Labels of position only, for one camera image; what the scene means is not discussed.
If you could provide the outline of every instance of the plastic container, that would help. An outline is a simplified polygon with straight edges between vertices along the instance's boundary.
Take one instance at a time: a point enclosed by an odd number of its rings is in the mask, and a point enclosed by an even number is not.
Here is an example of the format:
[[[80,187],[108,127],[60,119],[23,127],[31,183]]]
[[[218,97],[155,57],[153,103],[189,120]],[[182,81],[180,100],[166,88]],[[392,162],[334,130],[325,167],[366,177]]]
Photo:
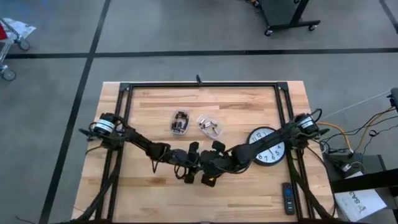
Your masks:
[[[203,133],[212,139],[217,139],[223,132],[219,122],[205,114],[197,119],[197,125]]]
[[[170,122],[170,132],[176,135],[184,135],[189,127],[189,111],[176,110]]]

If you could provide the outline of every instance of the cart wheel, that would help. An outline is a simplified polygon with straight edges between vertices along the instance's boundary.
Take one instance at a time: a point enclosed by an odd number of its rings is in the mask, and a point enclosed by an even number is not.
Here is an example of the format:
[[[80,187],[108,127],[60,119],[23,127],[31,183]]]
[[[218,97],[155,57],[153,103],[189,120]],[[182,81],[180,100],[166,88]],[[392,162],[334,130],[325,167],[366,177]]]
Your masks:
[[[310,26],[308,27],[308,30],[309,30],[309,31],[314,31],[315,28],[317,28],[317,25],[310,25]]]
[[[273,32],[274,32],[274,31],[272,31],[272,30],[266,30],[266,31],[264,32],[264,35],[266,35],[267,37],[270,37],[271,34],[272,34]]]
[[[6,81],[13,81],[17,77],[17,74],[11,69],[5,69],[2,71],[1,78]]]
[[[17,44],[18,44],[18,47],[19,47],[21,50],[27,51],[27,50],[30,49],[30,43],[29,43],[29,41],[27,41],[26,39],[21,39],[21,41],[19,41]]]

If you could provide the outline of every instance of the black clock rim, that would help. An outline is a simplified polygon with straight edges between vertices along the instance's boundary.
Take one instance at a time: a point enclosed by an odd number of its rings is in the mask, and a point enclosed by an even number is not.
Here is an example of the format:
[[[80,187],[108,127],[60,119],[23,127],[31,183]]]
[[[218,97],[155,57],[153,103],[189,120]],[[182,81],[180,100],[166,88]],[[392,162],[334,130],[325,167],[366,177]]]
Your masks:
[[[273,131],[276,131],[275,128],[268,127],[268,126],[261,126],[261,127],[258,127],[258,128],[252,130],[252,131],[249,133],[249,136],[248,136],[248,138],[246,139],[246,143],[249,144],[250,136],[251,136],[255,131],[257,131],[258,129],[264,129],[264,128],[268,128],[268,129],[271,129],[271,130],[273,130]],[[282,159],[285,157],[285,155],[286,155],[286,146],[285,146],[285,150],[284,150],[284,153],[283,153],[282,157],[281,157],[280,159],[278,159],[277,161],[275,161],[275,162],[262,162],[262,161],[260,161],[259,159],[257,159],[257,155],[256,155],[256,158],[253,160],[253,162],[254,162],[255,164],[257,164],[257,165],[260,165],[260,166],[273,166],[273,165],[279,163],[280,161],[282,161]]]

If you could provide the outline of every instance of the wooden tabletop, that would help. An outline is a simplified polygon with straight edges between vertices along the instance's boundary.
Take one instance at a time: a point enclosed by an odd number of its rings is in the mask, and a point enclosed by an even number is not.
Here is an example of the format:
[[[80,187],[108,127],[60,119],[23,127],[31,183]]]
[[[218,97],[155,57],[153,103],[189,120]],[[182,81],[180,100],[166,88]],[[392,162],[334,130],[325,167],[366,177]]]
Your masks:
[[[309,113],[311,109],[303,82],[288,84],[294,113]],[[118,88],[119,83],[103,84],[95,120],[101,113],[114,112]],[[186,135],[175,136],[169,131],[170,120],[174,111],[181,109],[190,112],[191,122]],[[199,151],[209,150],[212,139],[196,125],[196,119],[202,114],[217,119],[222,125],[219,141],[225,143],[227,149],[244,143],[248,134],[260,126],[280,128],[275,93],[269,87],[136,88],[129,125],[154,142],[169,143],[172,149],[188,150],[192,141],[198,141]],[[89,148],[98,144],[92,142]],[[310,143],[310,147],[321,155],[319,146]],[[86,156],[75,208],[84,210],[99,192],[105,157],[105,149],[91,151]],[[325,168],[309,151],[305,151],[303,159],[313,194],[331,212],[333,198]],[[184,184],[183,180],[175,178],[173,166],[168,164],[159,164],[154,174],[144,151],[125,144],[113,221],[297,221],[295,215],[284,213],[281,183],[290,182],[286,158],[271,167],[252,164],[243,174],[224,174],[213,188],[201,184],[200,179],[201,172],[195,176],[194,184]],[[307,216],[303,194],[300,197]],[[77,209],[73,218],[81,214]]]

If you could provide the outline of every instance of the remote control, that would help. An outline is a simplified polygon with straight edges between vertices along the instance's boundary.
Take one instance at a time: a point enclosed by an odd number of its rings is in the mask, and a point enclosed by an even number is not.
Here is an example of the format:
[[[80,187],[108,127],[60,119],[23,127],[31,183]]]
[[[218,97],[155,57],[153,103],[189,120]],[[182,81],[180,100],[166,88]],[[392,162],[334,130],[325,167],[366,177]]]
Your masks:
[[[294,200],[291,183],[282,184],[282,193],[284,196],[285,213],[286,215],[294,215]]]

